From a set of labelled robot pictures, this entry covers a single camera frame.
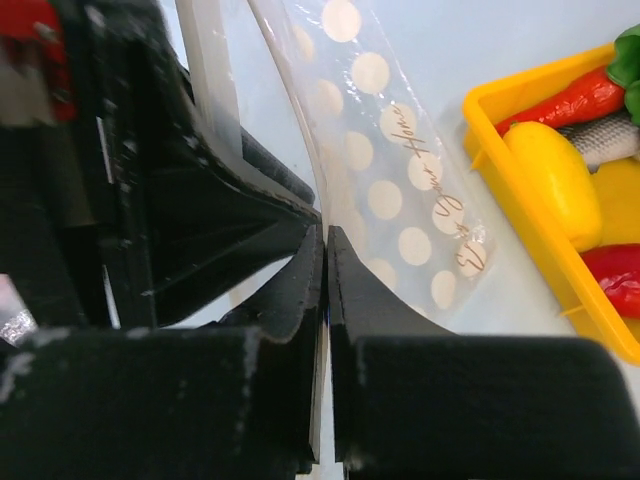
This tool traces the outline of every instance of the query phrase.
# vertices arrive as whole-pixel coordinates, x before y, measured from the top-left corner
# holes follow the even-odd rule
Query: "light blue background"
[[[163,0],[174,45],[185,61],[173,0]],[[461,146],[463,98],[476,85],[609,42],[640,23],[638,0],[353,0],[370,5],[421,104],[449,152]],[[275,66],[245,2],[227,18],[240,118],[245,128],[312,184],[311,166]],[[497,238],[494,266],[448,325],[461,333],[573,335],[559,307],[482,181],[470,177],[488,228]],[[248,292],[265,281],[263,272]],[[188,322],[219,318],[218,302]],[[640,369],[620,362],[640,406]],[[330,408],[330,395],[325,395]],[[331,428],[323,430],[323,461],[332,457]],[[323,465],[323,478],[341,478]]]

